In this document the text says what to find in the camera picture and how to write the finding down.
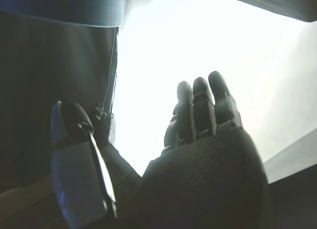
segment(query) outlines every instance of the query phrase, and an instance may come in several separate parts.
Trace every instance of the white surface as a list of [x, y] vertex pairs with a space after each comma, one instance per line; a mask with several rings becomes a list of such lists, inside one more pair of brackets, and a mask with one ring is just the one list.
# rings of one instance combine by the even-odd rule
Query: white surface
[[118, 39], [115, 147], [142, 175], [163, 149], [178, 83], [217, 70], [266, 161], [317, 127], [316, 29], [236, 0], [135, 8]]

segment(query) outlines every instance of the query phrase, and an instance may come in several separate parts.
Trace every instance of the thin wire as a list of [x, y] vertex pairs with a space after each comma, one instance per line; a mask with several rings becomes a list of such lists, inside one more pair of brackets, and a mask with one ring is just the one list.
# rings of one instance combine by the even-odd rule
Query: thin wire
[[103, 109], [102, 110], [104, 110], [105, 102], [106, 102], [106, 98], [107, 98], [107, 94], [108, 94], [109, 86], [110, 86], [111, 66], [112, 66], [112, 58], [113, 58], [113, 51], [114, 51], [114, 40], [115, 40], [115, 28], [113, 29], [113, 41], [112, 41], [112, 51], [111, 51], [111, 58], [110, 58], [110, 65], [109, 65], [108, 86], [107, 86], [107, 90], [106, 90], [106, 93], [105, 93], [105, 97], [104, 97], [104, 101], [103, 101]]

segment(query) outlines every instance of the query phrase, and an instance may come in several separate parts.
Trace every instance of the bright white light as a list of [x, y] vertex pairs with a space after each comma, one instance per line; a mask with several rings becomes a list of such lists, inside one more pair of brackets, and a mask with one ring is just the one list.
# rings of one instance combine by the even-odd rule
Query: bright white light
[[178, 83], [217, 70], [268, 159], [301, 137], [278, 139], [262, 125], [275, 121], [268, 108], [281, 66], [305, 25], [236, 0], [152, 0], [134, 9], [118, 40], [115, 147], [142, 175], [163, 149]]

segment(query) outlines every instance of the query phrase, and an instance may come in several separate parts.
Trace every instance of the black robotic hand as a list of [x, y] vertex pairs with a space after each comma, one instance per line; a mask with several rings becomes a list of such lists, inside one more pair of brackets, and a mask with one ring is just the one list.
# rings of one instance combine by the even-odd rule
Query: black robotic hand
[[209, 75], [179, 102], [162, 155], [150, 162], [134, 200], [135, 218], [151, 229], [266, 229], [270, 197], [261, 160], [225, 81]]

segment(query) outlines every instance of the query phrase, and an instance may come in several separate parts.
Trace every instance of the robotic hand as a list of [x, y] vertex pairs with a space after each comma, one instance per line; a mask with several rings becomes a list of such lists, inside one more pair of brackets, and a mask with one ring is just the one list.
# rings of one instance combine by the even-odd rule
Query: robotic hand
[[54, 187], [71, 228], [270, 227], [268, 185], [256, 148], [218, 72], [209, 75], [209, 85], [203, 78], [193, 90], [179, 84], [165, 149], [124, 202], [115, 200], [88, 116], [77, 105], [55, 105]]

